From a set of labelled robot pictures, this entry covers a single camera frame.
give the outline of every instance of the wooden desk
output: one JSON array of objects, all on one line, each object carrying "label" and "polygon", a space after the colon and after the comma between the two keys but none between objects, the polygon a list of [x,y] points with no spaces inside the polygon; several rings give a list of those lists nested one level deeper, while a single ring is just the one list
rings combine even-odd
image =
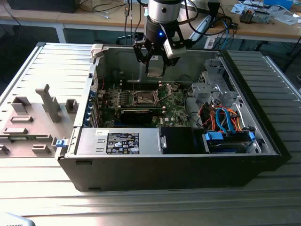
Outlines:
[{"label": "wooden desk", "polygon": [[[301,26],[299,24],[286,25],[282,22],[271,19],[269,24],[244,24],[239,21],[238,14],[232,14],[232,6],[237,3],[236,0],[221,0],[225,14],[232,17],[235,23],[238,23],[238,30],[235,38],[238,39],[250,39],[250,40],[268,40],[268,41],[286,41],[296,42],[301,36]],[[10,13],[20,22],[22,25],[29,26],[44,26],[54,27],[57,31],[60,42],[65,43],[66,37],[64,34],[64,28],[74,29],[91,29],[91,30],[108,30],[108,31],[123,31],[124,30],[124,6],[109,10],[109,19],[96,15],[94,13],[85,12],[78,9],[73,14],[60,13],[60,12],[47,12],[47,11],[33,11],[33,10],[12,10],[6,3],[6,0],[0,0],[0,24],[17,24],[13,18],[4,9],[2,3],[4,2],[6,8]],[[99,3],[109,3],[109,0],[93,0],[93,5]],[[98,10],[103,10],[116,5],[123,4],[122,0],[115,1],[107,6],[100,6]],[[87,2],[82,6],[86,10],[91,10],[90,3]],[[142,9],[142,20],[138,28],[139,32],[143,32],[145,23],[144,9]],[[185,10],[181,9],[179,20],[186,18]],[[197,20],[193,22],[194,27],[200,23],[204,18],[204,15],[200,15]],[[139,5],[133,5],[133,27],[137,26],[139,20]],[[129,18],[127,20],[127,31],[129,31]],[[181,26],[182,32],[185,37],[189,37],[192,34],[192,30],[187,26]],[[222,24],[217,25],[215,28],[209,30],[209,32],[217,32],[222,29]]]}]

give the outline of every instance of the black computer case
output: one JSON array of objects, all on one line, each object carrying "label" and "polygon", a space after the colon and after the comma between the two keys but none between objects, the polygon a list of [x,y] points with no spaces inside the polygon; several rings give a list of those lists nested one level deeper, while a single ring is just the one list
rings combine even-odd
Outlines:
[{"label": "black computer case", "polygon": [[7,0],[7,2],[12,9],[74,13],[80,0]]}]

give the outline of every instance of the power supply label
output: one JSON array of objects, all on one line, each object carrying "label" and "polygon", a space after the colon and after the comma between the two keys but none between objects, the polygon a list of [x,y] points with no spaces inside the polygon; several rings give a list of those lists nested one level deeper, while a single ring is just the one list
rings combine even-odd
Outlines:
[{"label": "power supply label", "polygon": [[107,154],[139,154],[139,133],[108,133]]}]

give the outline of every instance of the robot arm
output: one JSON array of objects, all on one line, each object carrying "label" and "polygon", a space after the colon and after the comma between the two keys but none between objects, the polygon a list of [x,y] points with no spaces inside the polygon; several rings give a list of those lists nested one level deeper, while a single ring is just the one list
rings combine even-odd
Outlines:
[{"label": "robot arm", "polygon": [[[166,67],[174,66],[187,48],[195,44],[196,39],[201,36],[200,33],[208,30],[212,18],[210,15],[198,26],[199,34],[194,32],[190,39],[185,40],[179,27],[181,22],[177,21],[181,4],[182,0],[149,0],[145,39],[136,41],[133,46],[137,60],[146,65],[146,74],[149,73],[151,57],[159,55],[163,58],[163,76]],[[142,47],[147,49],[146,55],[142,54]]]}]

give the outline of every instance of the motherboard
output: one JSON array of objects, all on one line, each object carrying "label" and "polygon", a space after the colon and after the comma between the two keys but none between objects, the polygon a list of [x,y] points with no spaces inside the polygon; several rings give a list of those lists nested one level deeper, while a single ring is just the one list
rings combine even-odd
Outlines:
[{"label": "motherboard", "polygon": [[98,91],[101,127],[156,128],[190,126],[183,90],[177,83],[138,84],[121,81]]}]

